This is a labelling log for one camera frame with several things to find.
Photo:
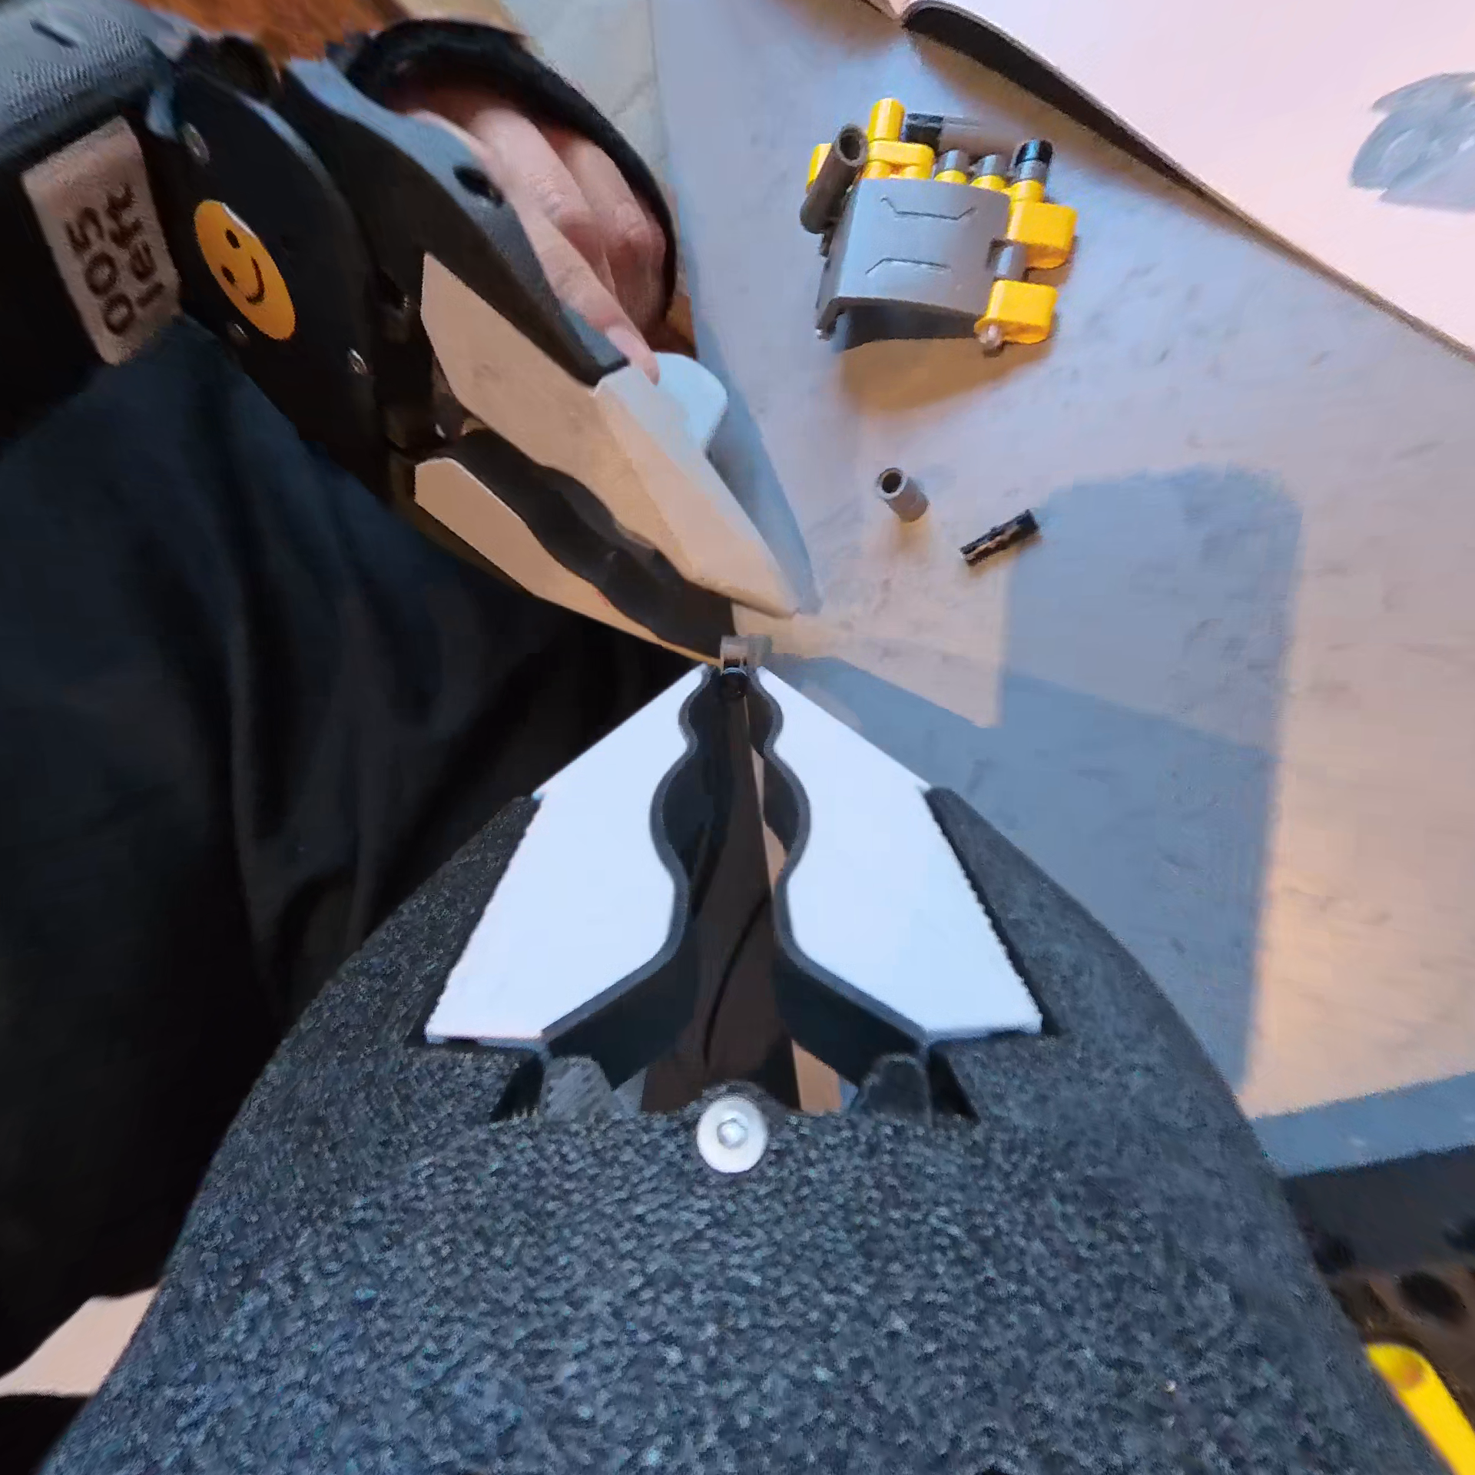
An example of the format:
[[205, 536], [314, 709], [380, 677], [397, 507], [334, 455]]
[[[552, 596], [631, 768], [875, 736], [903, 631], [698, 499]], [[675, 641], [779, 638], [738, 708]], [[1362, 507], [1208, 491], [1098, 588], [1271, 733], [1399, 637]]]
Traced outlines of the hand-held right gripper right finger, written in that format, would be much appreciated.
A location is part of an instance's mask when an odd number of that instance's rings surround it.
[[931, 807], [931, 785], [757, 670], [776, 882], [776, 994], [802, 1044], [1038, 1035], [1041, 1010]]

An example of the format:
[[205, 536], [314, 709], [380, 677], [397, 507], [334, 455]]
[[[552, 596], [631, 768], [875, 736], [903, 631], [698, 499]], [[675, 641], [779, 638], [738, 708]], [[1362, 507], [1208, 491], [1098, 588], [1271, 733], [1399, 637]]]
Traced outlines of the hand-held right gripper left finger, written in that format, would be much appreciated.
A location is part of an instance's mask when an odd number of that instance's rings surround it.
[[653, 844], [653, 795], [688, 754], [680, 708], [702, 681], [702, 670], [683, 674], [539, 787], [425, 1040], [550, 1043], [558, 1026], [655, 956], [671, 933], [675, 880]]

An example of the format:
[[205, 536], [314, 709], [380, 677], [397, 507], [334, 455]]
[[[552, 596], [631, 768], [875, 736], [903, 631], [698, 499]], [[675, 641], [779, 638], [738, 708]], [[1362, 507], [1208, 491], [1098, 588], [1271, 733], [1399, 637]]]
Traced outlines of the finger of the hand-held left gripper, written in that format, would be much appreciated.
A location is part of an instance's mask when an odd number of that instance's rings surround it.
[[460, 452], [414, 471], [414, 503], [530, 596], [717, 662], [736, 617], [572, 477], [519, 455]]
[[765, 616], [798, 612], [797, 587], [664, 380], [623, 365], [586, 384], [433, 255], [421, 322], [470, 414], [586, 487], [690, 584]]

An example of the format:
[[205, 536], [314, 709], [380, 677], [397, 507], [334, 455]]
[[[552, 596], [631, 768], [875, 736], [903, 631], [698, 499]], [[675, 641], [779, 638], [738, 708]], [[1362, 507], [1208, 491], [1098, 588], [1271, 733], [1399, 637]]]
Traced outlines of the grey yellow brick assembly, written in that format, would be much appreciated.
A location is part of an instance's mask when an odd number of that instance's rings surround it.
[[1077, 211], [1053, 141], [991, 147], [981, 120], [879, 98], [808, 157], [801, 226], [821, 250], [814, 334], [853, 318], [972, 337], [989, 356], [1053, 334]]

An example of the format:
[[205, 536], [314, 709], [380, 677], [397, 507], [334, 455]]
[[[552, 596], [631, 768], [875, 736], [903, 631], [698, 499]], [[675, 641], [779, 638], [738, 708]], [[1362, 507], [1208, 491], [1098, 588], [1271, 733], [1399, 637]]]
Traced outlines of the instruction booklet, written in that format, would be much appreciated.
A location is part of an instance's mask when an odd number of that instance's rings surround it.
[[1267, 235], [1473, 348], [1470, 2], [875, 2], [951, 13]]

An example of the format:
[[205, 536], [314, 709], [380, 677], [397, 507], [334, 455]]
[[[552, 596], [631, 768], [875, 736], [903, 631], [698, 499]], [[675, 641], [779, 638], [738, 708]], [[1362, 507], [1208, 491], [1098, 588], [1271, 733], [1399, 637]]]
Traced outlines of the person's left hand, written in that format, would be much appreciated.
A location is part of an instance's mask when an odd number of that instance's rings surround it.
[[590, 138], [460, 76], [402, 83], [389, 106], [470, 147], [515, 206], [552, 292], [657, 380], [651, 338], [671, 307], [671, 237], [616, 160]]

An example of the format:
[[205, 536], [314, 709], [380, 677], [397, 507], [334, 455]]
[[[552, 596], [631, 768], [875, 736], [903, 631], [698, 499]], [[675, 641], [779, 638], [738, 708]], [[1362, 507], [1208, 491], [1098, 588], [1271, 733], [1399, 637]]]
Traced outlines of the wooden beam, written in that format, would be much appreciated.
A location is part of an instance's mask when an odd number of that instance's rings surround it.
[[207, 36], [242, 36], [275, 59], [323, 59], [329, 45], [406, 19], [397, 2], [142, 2]]

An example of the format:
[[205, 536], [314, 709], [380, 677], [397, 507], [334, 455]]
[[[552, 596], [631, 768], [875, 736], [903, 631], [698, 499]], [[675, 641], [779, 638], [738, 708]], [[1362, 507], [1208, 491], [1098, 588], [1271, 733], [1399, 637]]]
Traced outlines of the short black ridged pin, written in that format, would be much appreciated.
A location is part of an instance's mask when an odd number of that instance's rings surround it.
[[960, 547], [960, 554], [967, 565], [981, 565], [985, 560], [1003, 554], [1020, 545], [1030, 543], [1039, 534], [1039, 520], [1033, 508], [1024, 508], [1014, 516], [1007, 516], [1000, 526], [986, 529]]

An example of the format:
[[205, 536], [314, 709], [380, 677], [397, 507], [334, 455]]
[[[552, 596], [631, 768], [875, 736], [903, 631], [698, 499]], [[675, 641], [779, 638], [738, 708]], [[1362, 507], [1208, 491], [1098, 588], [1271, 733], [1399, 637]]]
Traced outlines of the yellow grey brick vehicle model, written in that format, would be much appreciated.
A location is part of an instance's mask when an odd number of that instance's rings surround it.
[[1473, 1147], [1283, 1181], [1366, 1357], [1450, 1473], [1473, 1471]]

